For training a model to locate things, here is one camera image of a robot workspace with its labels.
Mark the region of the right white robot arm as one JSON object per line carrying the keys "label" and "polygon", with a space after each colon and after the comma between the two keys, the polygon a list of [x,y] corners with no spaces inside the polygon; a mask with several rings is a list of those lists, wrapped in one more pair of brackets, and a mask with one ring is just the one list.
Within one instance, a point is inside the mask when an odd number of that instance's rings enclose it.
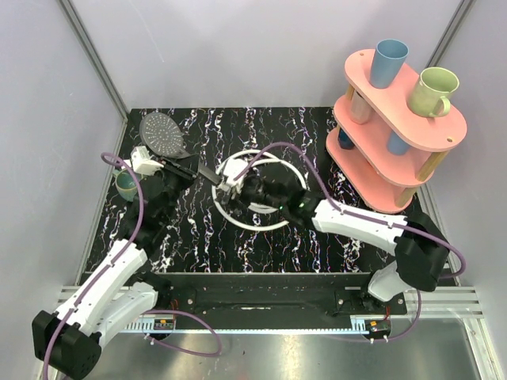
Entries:
{"label": "right white robot arm", "polygon": [[414,288],[436,289],[449,250],[431,218],[418,213],[377,214],[327,199],[321,192],[305,189],[279,162],[271,164],[265,175],[246,168],[223,171],[237,201],[276,208],[291,224],[326,234],[343,235],[380,248],[394,257],[385,268],[374,271],[360,293],[364,311],[377,314],[388,301]]}

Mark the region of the pink cup middle shelf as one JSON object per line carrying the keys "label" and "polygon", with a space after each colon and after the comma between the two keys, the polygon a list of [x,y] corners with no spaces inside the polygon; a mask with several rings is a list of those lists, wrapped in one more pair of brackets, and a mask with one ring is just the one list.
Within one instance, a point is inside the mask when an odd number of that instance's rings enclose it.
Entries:
{"label": "pink cup middle shelf", "polygon": [[350,119],[356,124],[365,124],[373,114],[372,106],[357,91],[354,91],[349,106]]}

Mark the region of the green mug on shelf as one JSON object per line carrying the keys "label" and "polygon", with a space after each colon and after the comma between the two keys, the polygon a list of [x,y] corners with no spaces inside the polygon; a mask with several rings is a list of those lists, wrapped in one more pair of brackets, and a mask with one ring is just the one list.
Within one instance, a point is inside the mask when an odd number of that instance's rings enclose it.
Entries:
{"label": "green mug on shelf", "polygon": [[443,67],[424,69],[407,99],[409,110],[426,118],[443,117],[452,108],[451,97],[459,88],[459,78]]}

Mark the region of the dark blue cup bottom shelf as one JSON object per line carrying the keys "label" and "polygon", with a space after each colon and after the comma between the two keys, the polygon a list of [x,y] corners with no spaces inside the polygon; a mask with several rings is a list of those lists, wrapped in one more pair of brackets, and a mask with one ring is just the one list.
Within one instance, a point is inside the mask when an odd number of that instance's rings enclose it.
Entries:
{"label": "dark blue cup bottom shelf", "polygon": [[344,150],[352,150],[355,147],[354,142],[345,133],[343,129],[340,129],[337,137],[339,146]]}

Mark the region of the grey shower head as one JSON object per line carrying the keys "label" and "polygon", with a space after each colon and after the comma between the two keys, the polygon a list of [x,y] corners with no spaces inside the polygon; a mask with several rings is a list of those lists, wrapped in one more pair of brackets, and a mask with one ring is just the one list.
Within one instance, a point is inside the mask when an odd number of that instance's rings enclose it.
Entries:
{"label": "grey shower head", "polygon": [[[152,112],[143,117],[139,125],[139,136],[152,159],[182,158],[190,154],[184,148],[184,136],[177,123],[168,115]],[[218,185],[222,177],[201,162],[198,156],[198,177],[203,177],[213,185]]]}

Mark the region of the blue tumbler on top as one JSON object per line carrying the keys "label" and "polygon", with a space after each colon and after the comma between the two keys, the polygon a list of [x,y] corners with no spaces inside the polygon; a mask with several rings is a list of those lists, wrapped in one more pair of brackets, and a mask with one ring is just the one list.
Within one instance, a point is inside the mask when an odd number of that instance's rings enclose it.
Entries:
{"label": "blue tumbler on top", "polygon": [[375,47],[370,70],[370,84],[377,89],[386,89],[401,70],[409,48],[400,40],[381,40]]}

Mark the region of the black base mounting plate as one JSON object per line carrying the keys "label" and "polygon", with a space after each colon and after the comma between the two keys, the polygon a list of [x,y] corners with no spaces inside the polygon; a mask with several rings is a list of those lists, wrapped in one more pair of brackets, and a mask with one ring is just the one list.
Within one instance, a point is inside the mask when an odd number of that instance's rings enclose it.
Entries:
{"label": "black base mounting plate", "polygon": [[333,287],[179,287],[155,308],[191,313],[215,331],[351,329],[352,316],[407,314],[401,295],[387,304],[362,302],[358,290]]}

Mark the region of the teal ceramic cup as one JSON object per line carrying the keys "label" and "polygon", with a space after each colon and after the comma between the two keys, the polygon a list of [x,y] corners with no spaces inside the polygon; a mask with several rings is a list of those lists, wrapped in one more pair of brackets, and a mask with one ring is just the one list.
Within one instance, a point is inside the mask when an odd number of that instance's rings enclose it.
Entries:
{"label": "teal ceramic cup", "polygon": [[114,169],[112,174],[116,190],[120,197],[128,202],[132,202],[138,193],[132,175],[126,169]]}

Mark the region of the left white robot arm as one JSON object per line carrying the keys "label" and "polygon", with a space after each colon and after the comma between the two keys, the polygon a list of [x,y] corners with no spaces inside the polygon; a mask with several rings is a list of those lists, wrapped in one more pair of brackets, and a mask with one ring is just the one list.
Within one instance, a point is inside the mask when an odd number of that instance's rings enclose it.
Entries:
{"label": "left white robot arm", "polygon": [[32,338],[43,379],[50,369],[85,378],[102,349],[128,323],[148,310],[160,314],[170,307],[170,281],[143,266],[161,245],[180,194],[197,178],[199,159],[125,161],[106,152],[101,159],[127,171],[135,196],[117,239],[92,275],[55,311],[42,310],[34,317]]}

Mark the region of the aluminium rail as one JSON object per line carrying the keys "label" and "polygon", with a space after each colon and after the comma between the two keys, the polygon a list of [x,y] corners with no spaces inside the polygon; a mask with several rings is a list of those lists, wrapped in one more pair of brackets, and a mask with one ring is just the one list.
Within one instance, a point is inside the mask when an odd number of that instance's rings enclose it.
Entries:
{"label": "aluminium rail", "polygon": [[473,287],[438,287],[421,293],[423,319],[483,319],[482,307]]}

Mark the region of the pink three-tier shelf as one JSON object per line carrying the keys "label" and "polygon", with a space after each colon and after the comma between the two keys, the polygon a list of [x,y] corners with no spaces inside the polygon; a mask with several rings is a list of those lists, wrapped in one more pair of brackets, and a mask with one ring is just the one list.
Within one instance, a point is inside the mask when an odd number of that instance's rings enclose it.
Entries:
{"label": "pink three-tier shelf", "polygon": [[[395,214],[408,207],[413,195],[431,178],[448,152],[464,140],[467,122],[456,107],[437,118],[412,113],[406,98],[419,75],[407,64],[386,89],[371,86],[373,56],[372,49],[364,49],[345,60],[349,87],[334,104],[337,127],[328,134],[326,149],[368,207]],[[354,91],[374,109],[372,118],[365,124],[354,123],[349,117]],[[354,142],[352,150],[339,146],[340,129]],[[396,156],[387,150],[392,131],[410,145],[406,154]]]}

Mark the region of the light blue cup middle shelf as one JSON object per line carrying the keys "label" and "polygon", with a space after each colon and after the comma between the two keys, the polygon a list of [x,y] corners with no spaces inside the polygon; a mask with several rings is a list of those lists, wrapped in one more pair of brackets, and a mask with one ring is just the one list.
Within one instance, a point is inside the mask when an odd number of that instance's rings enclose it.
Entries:
{"label": "light blue cup middle shelf", "polygon": [[405,142],[395,131],[390,133],[387,141],[387,150],[396,156],[402,156],[410,149],[410,145]]}

